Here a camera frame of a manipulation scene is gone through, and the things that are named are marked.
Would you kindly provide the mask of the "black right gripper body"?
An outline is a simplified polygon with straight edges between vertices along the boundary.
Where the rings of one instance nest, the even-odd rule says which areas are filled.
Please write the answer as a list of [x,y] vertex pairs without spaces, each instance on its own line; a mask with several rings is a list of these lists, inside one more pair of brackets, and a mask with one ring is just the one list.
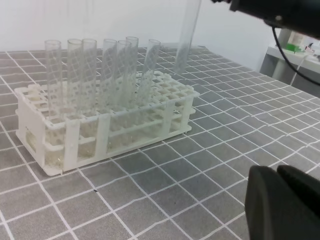
[[266,24],[320,38],[318,0],[226,0],[233,12],[262,19]]

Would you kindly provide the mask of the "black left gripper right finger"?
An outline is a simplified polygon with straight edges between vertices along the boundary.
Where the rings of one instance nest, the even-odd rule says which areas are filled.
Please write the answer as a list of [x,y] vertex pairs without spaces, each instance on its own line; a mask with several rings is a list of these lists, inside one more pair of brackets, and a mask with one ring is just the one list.
[[320,181],[289,166],[280,165],[276,173],[276,222],[280,225],[320,224]]

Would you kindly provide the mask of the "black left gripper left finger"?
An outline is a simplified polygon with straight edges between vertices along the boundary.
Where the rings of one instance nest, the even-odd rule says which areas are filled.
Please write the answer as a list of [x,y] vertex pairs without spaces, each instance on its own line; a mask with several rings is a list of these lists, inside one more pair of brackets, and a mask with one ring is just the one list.
[[318,240],[319,225],[281,225],[276,220],[277,169],[252,166],[245,196],[245,215],[251,240]]

